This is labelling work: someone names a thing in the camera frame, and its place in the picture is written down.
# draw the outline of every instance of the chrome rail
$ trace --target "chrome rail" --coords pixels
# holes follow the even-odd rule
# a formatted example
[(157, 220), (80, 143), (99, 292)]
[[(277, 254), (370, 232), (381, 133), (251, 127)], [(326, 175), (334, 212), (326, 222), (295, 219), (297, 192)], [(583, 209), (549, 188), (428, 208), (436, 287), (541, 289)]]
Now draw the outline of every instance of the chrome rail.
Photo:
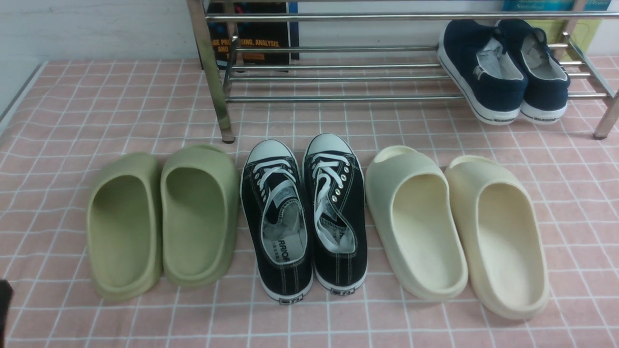
[[(329, 0), (301, 0), (301, 1), (325, 1)], [(447, 102), (451, 100), (461, 100), (461, 94), (448, 95), (316, 95), (316, 96), (236, 96), (231, 95), (234, 82), (245, 83), (320, 83), (320, 82), (397, 82), (397, 81), (429, 81), (447, 80), (449, 77), (442, 72), (440, 64), (436, 63), (406, 63), (406, 64), (328, 64), (328, 65), (278, 65), (278, 66), (258, 66), (244, 65), (242, 63), (242, 53), (353, 53), (353, 52), (417, 52), (434, 51), (437, 46), (307, 46), (291, 48), (262, 48), (262, 47), (242, 47), (239, 44), (238, 22), (317, 22), (317, 21), (349, 21), (349, 20), (453, 20), (453, 19), (566, 19), (563, 29), (563, 38), (559, 43), (549, 45), (554, 50), (555, 57), (560, 59), (567, 52), (572, 61), (562, 61), (561, 65), (567, 68), (578, 68), (579, 71), (569, 71), (568, 74), (573, 79), (587, 79), (594, 87), (592, 93), (570, 94), (570, 99), (576, 100), (603, 100), (608, 109), (595, 129), (594, 138), (604, 139), (619, 119), (619, 93), (599, 74), (591, 64), (587, 56), (572, 41), (569, 35), (573, 32), (578, 19), (619, 19), (619, 12), (583, 12), (582, 9), (587, 0), (576, 0), (573, 11), (568, 12), (492, 12), (492, 13), (366, 13), (366, 14), (234, 14), (230, 2), (226, 0), (214, 0), (223, 2), (225, 13), (206, 14), (205, 8), (208, 7), (209, 0), (187, 0), (191, 23), (196, 37), (196, 44), (200, 55), (200, 61), (205, 70), (206, 80), (210, 94), (213, 99), (215, 114), (222, 134), (222, 141), (226, 143), (234, 142), (235, 137), (232, 132), (232, 124), (228, 113), (228, 103), (348, 103), (348, 102)], [(249, 0), (249, 2), (272, 2), (270, 0)], [(217, 62), (212, 49), (210, 33), (207, 22), (227, 23), (230, 34), (231, 48), (225, 69), (223, 81), (217, 68)], [(257, 75), (251, 72), (291, 72), (291, 71), (354, 71), (354, 70), (413, 70), (428, 69), (419, 75), (399, 74), (398, 76), (373, 76), (374, 74), (364, 74), (362, 76), (267, 76), (267, 74)], [(441, 69), (439, 73), (433, 74), (432, 70)]]

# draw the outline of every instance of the slide sandal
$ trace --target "slide sandal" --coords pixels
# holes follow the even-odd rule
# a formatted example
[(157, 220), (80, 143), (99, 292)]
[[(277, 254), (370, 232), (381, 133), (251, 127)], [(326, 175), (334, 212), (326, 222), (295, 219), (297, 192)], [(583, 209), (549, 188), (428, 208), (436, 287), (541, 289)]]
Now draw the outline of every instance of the slide sandal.
[(365, 178), (368, 207), (402, 286), (424, 300), (461, 293), (468, 272), (441, 169), (409, 147), (391, 146)]
[(163, 268), (183, 286), (217, 281), (230, 267), (236, 240), (239, 174), (211, 145), (172, 154), (161, 177)]
[(96, 175), (87, 209), (93, 284), (105, 299), (123, 301), (161, 276), (160, 168), (153, 155), (124, 155)]
[(540, 313), (548, 302), (548, 276), (535, 211), (522, 184), (478, 156), (456, 158), (445, 176), (479, 300), (507, 319)]

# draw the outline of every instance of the black canvas sneaker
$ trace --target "black canvas sneaker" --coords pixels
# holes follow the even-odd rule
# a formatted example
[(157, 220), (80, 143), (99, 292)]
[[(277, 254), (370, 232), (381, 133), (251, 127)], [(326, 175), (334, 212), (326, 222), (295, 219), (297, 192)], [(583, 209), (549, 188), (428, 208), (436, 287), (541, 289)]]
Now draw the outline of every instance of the black canvas sneaker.
[(286, 145), (265, 140), (254, 147), (243, 168), (241, 203), (262, 286), (283, 305), (302, 300), (313, 281), (302, 192), (297, 161)]
[(334, 295), (353, 294), (368, 269), (359, 160), (340, 137), (320, 134), (305, 152), (303, 179), (311, 201), (318, 281)]

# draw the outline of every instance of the green slide sandal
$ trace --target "green slide sandal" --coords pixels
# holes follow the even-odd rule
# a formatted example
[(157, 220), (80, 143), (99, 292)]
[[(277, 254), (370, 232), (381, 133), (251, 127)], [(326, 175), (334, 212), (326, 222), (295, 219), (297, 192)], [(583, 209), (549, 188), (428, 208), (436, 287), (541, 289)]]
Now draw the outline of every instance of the green slide sandal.
[(177, 285), (215, 282), (230, 267), (236, 240), (239, 174), (218, 147), (195, 145), (163, 167), (163, 268)]
[(123, 301), (150, 289), (162, 271), (160, 168), (153, 155), (122, 156), (96, 175), (87, 209), (93, 284)]

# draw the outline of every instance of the navy canvas sneaker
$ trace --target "navy canvas sneaker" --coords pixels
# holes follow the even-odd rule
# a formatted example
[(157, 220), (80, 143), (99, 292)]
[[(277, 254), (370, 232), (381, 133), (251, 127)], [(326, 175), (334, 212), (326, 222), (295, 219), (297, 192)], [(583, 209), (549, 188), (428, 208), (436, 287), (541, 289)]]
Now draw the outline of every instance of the navy canvas sneaker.
[(507, 51), (498, 28), (452, 20), (439, 38), (438, 59), (480, 121), (508, 124), (516, 119), (527, 76)]
[(303, 157), (303, 181), (311, 197), (314, 270), (334, 295), (353, 294), (368, 272), (365, 186), (359, 160), (344, 140), (320, 134)]
[(268, 296), (280, 304), (303, 300), (313, 281), (311, 235), (297, 160), (276, 140), (249, 154), (241, 179), (241, 203)]
[(567, 109), (569, 76), (548, 48), (546, 33), (521, 19), (500, 20), (497, 27), (529, 79), (520, 111), (533, 123), (557, 122)]

